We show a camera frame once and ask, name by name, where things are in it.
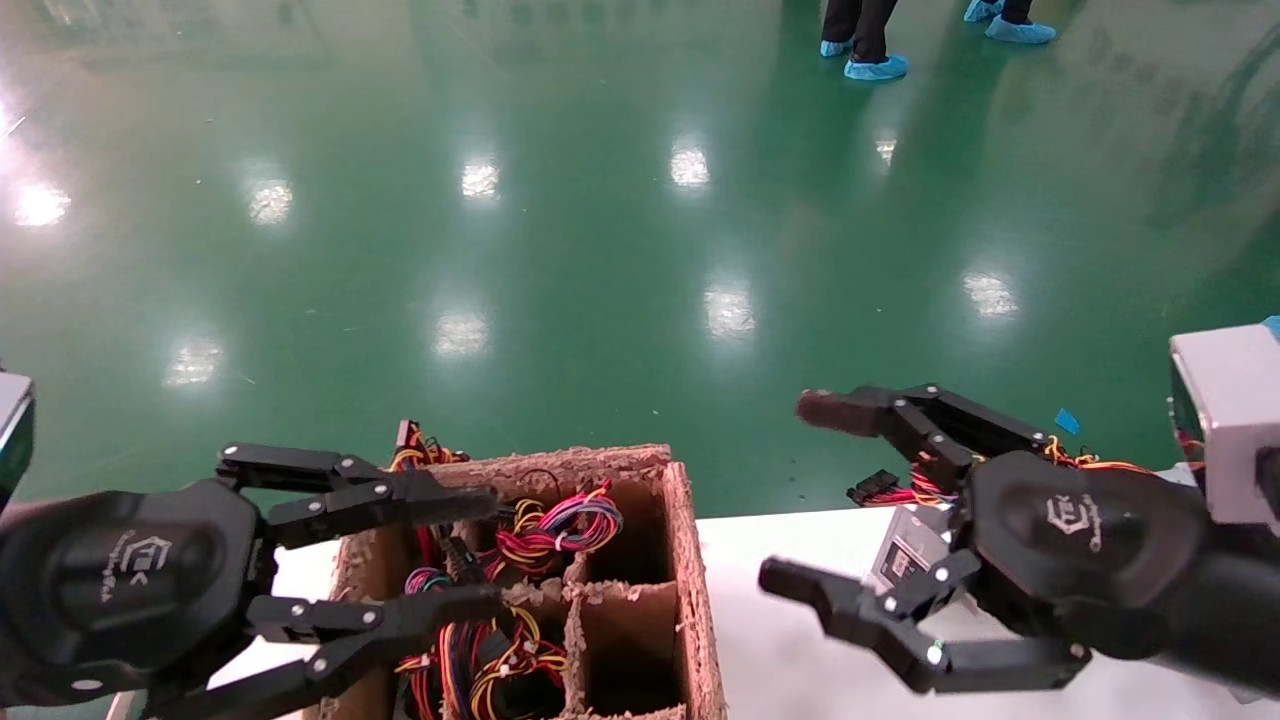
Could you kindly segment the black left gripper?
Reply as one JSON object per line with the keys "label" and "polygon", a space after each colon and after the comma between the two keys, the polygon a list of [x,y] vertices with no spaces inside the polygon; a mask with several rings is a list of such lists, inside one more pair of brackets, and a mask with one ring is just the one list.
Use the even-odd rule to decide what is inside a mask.
{"label": "black left gripper", "polygon": [[[384,471],[332,451],[229,445],[218,477],[234,491],[300,495],[266,512],[287,550],[380,527],[492,518],[489,486],[448,488],[428,470]],[[161,493],[104,491],[3,512],[3,705],[61,707],[120,691],[188,691],[250,646],[315,644],[296,660],[160,702],[147,719],[276,719],[335,700],[376,667],[425,651],[452,623],[494,618],[494,585],[381,603],[265,596],[265,520],[215,480]]]}

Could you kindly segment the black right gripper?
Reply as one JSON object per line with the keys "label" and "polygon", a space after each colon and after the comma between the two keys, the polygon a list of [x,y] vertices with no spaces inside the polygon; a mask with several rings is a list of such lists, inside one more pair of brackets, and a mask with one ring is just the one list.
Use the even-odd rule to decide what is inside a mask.
{"label": "black right gripper", "polygon": [[[1047,433],[938,386],[804,389],[797,416],[883,439],[945,493],[963,492],[966,550],[883,594],[776,556],[759,569],[762,591],[813,607],[827,637],[869,650],[911,692],[1057,691],[1091,661],[1085,647],[1148,659],[1170,643],[1165,600],[1210,528],[1196,489],[1034,457]],[[1030,637],[925,634],[920,623],[966,584],[980,609]]]}

